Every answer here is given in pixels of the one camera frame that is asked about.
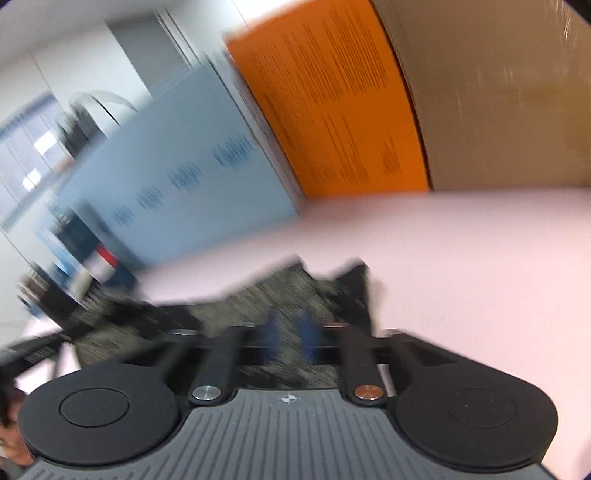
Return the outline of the orange and brown cardboard box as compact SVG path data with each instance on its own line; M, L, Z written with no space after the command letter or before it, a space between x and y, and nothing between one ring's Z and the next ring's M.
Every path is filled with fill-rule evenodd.
M586 1L307 1L225 44L308 198L590 183Z

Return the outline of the dark blue cylindrical canister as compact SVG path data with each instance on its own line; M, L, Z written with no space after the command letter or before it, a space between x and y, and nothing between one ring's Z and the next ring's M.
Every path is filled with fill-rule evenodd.
M101 285L132 291L136 278L90 227L71 209L53 212L53 220L47 233L50 249L66 266L66 272L74 274L85 271Z

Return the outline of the wall poster with blue border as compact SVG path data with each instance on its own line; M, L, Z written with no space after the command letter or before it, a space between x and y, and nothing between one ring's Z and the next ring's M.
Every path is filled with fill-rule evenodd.
M1 123L1 226L16 220L57 175L67 152L59 138L65 114L45 93Z

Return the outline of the black thermos bottle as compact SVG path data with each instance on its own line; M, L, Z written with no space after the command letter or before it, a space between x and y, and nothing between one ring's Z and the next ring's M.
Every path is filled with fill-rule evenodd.
M69 336L81 336L88 331L75 318L82 312L81 303L58 285L39 265L29 267L17 282L18 296L34 311L40 311Z

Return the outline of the light blue partition board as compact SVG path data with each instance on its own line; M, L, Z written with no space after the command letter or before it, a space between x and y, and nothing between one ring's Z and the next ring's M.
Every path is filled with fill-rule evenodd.
M84 151L51 211L137 271L290 221L303 200L245 81L219 59Z

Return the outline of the black and beige patterned shirt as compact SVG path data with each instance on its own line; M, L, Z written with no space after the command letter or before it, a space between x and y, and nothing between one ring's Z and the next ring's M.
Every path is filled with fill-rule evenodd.
M154 306L101 294L78 317L97 328L75 341L76 356L80 366L88 367L172 330L214 337L229 326L263 325L273 319L280 333L276 357L262 366L243 366L238 381L256 389L332 389L339 385L337 369L304 359L298 328L310 313L317 323L349 323L370 334L368 273L367 264L356 260L335 278L318 279L295 260L213 302Z

